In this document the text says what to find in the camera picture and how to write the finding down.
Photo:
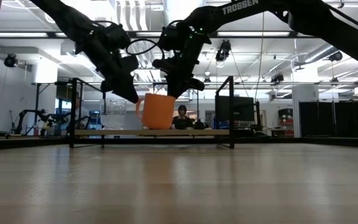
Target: metal rod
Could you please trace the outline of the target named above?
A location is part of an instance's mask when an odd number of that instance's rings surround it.
[[[320,124],[320,102],[317,101],[316,102],[317,104],[317,127],[314,126],[314,135],[319,135],[319,132],[318,132],[318,129],[319,127],[323,127],[321,124]]]
[[[199,118],[200,118],[200,104],[199,104],[198,90],[197,90],[197,119]]]
[[[229,78],[229,143],[230,148],[234,149],[234,78]]]
[[[333,123],[334,123],[334,130],[335,130],[335,136],[337,136],[337,127],[336,127],[336,111],[335,111],[335,101],[332,102],[332,109],[333,109]]]
[[[227,84],[224,82],[210,82],[205,83],[206,86],[211,85],[223,85]],[[257,82],[244,82],[244,85],[256,85]],[[90,83],[90,85],[100,85],[100,83]],[[152,85],[167,85],[167,83],[134,83],[135,86],[152,86]],[[259,86],[275,86],[275,85],[321,85],[321,86],[332,86],[332,85],[358,85],[358,82],[280,82],[280,83],[272,83],[272,82],[260,82]],[[242,86],[242,82],[234,82],[234,86]],[[101,91],[100,89],[93,86],[95,90]]]
[[[59,98],[59,107],[58,107],[58,113],[63,114],[63,99]]]
[[[106,93],[103,93],[103,114],[106,114],[107,109],[106,109]],[[104,141],[106,139],[105,135],[102,135],[102,141]]]
[[[262,122],[260,120],[260,102],[256,101],[255,103],[256,106],[256,120],[257,120],[257,124],[258,126],[262,126]]]
[[[223,88],[226,86],[226,84],[230,81],[230,77],[228,77],[224,82],[223,84],[221,85],[221,87],[219,87],[219,89],[216,91],[217,93],[219,93],[221,90],[223,90]]]
[[[48,88],[49,86],[50,86],[50,84],[48,83],[47,86],[43,87],[42,90],[40,91],[40,94],[41,94],[46,88]]]
[[[37,95],[35,97],[35,110],[36,111],[38,110],[38,104],[39,104],[39,100],[40,100],[40,86],[41,86],[41,84],[37,85]],[[35,124],[37,124],[37,115],[36,114],[34,115],[34,124],[33,124],[33,126]]]
[[[81,89],[80,89],[80,108],[78,109],[78,119],[81,119],[81,108],[82,108],[82,97],[83,97],[83,92],[84,92],[84,84],[81,83]]]
[[[74,148],[74,140],[75,140],[75,100],[76,100],[76,89],[77,89],[77,78],[73,78],[71,83],[73,84],[73,88],[71,89],[71,115],[70,115],[70,148]]]
[[[81,80],[81,79],[77,78],[77,82],[82,83],[82,84],[85,84],[85,85],[91,87],[91,88],[94,89],[94,90],[97,90],[97,91],[102,92],[99,88],[96,88],[95,86],[93,86],[92,84],[90,84],[90,83],[88,83],[88,82],[86,82],[86,81],[84,81],[84,80]]]
[[[215,122],[216,122],[216,129],[219,129],[219,92],[216,92],[215,96]]]

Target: black screen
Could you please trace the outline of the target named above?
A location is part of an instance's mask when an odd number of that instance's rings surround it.
[[[230,119],[229,97],[217,96],[215,98],[217,112],[220,121]],[[254,99],[249,97],[234,97],[234,120],[235,121],[255,121]]]

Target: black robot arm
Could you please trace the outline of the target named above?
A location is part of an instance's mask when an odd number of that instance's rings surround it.
[[[168,94],[179,97],[192,87],[192,71],[203,44],[211,43],[208,34],[224,24],[265,11],[275,14],[294,31],[319,37],[358,60],[358,30],[333,16],[330,9],[322,0],[240,0],[199,7],[176,27],[163,28],[159,46],[179,53],[156,60],[154,66],[167,73]],[[197,84],[196,89],[203,89],[203,84]]]
[[[136,56],[121,57],[119,49],[124,49],[131,43],[122,25],[110,22],[110,26],[102,26],[60,0],[31,1],[75,42],[75,53],[84,52],[97,71],[103,74],[106,81],[102,82],[102,91],[113,91],[114,94],[137,103],[139,98],[131,72],[139,64]]]
[[[14,133],[15,134],[21,134],[22,130],[23,130],[23,119],[24,116],[27,113],[35,113],[35,116],[40,117],[40,119],[42,121],[44,121],[47,117],[45,116],[46,111],[44,109],[42,110],[24,110],[22,112],[19,113],[19,123],[17,124],[17,128],[15,129]]]

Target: ceiling duct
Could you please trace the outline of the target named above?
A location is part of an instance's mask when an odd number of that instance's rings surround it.
[[[122,28],[124,30],[129,30],[127,24],[127,3],[123,0],[118,0],[120,3],[120,16],[119,16],[119,23],[122,24]]]
[[[139,23],[142,30],[148,30],[146,24],[146,0],[139,0]]]
[[[330,44],[324,44],[323,46],[317,48],[316,50],[304,55],[303,57],[300,57],[302,58],[302,60],[300,60],[301,63],[298,63],[298,65],[317,62],[318,60],[321,60],[332,54],[335,54],[338,51],[339,50],[334,46]],[[266,73],[264,77],[265,78],[271,77],[272,75],[276,75],[277,73],[283,71],[286,68],[292,67],[292,63],[294,62],[294,59],[298,56],[299,55],[291,55],[287,57],[283,62],[270,69],[270,71]]]
[[[132,27],[132,30],[137,31],[139,30],[136,22],[136,3],[135,0],[128,0],[129,1],[129,24]]]
[[[164,0],[164,22],[186,19],[197,7],[204,6],[205,0]]]
[[[331,44],[324,44],[323,46],[319,47],[318,49],[308,53],[304,56],[303,62],[299,63],[299,65],[304,65],[308,63],[315,63],[323,58],[331,56],[335,54],[339,50],[332,46]]]

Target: clear container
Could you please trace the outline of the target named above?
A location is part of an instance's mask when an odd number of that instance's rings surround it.
[[[127,101],[106,99],[101,100],[101,123],[105,129],[123,129],[125,115],[127,113]]]

